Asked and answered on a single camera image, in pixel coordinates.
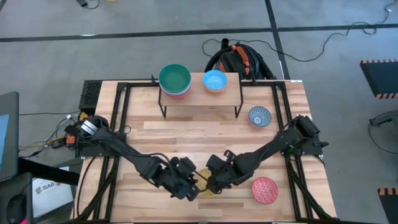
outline wooden shelf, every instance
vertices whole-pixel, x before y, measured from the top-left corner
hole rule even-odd
[[[192,87],[188,95],[181,100],[161,94],[160,104],[162,106],[239,106],[241,105],[241,87],[238,73],[225,73],[228,84],[219,93],[210,93],[203,85],[204,73],[191,73]]]

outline teal bowl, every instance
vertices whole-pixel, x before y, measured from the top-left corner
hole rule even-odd
[[[159,73],[159,85],[169,93],[180,93],[186,90],[191,81],[191,73],[179,64],[168,65]]]

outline gray carpet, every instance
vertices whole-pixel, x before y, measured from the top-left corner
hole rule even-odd
[[[343,26],[377,22],[390,0],[272,0],[278,27]],[[397,6],[387,23],[397,23]],[[8,0],[0,12],[0,38],[51,35],[115,34],[193,29],[270,27],[264,1],[129,1],[100,0],[89,11],[75,1]],[[298,58],[316,56],[331,31],[280,32],[284,51]],[[271,32],[180,35],[125,39],[0,43],[0,94],[19,91],[21,113],[75,111],[84,80],[147,78],[170,63],[191,71],[204,69],[206,39],[261,39],[274,47]],[[359,67],[360,60],[396,58],[397,29],[376,35],[360,30],[334,36],[322,57],[300,63],[286,57],[291,79],[303,80],[321,139],[329,141],[325,163],[338,216],[343,220],[387,223],[377,196],[379,187],[398,187],[398,156],[377,149],[368,136],[368,119],[397,109],[396,100],[376,100]],[[275,52],[252,43],[271,70],[282,78]],[[208,54],[220,45],[205,45]],[[20,120],[20,145],[43,140],[64,116],[26,116]],[[388,124],[373,129],[375,140],[396,150],[396,132]],[[74,157],[68,149],[48,149],[33,158],[48,165]],[[56,223],[67,214],[47,220]]]

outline bowl stack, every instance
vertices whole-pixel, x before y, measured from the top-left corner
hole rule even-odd
[[[168,65],[160,71],[159,85],[168,97],[182,99],[191,89],[191,73],[182,65]]]

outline computer monitor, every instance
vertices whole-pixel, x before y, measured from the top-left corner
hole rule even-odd
[[[18,173],[18,92],[0,95],[0,182]]]

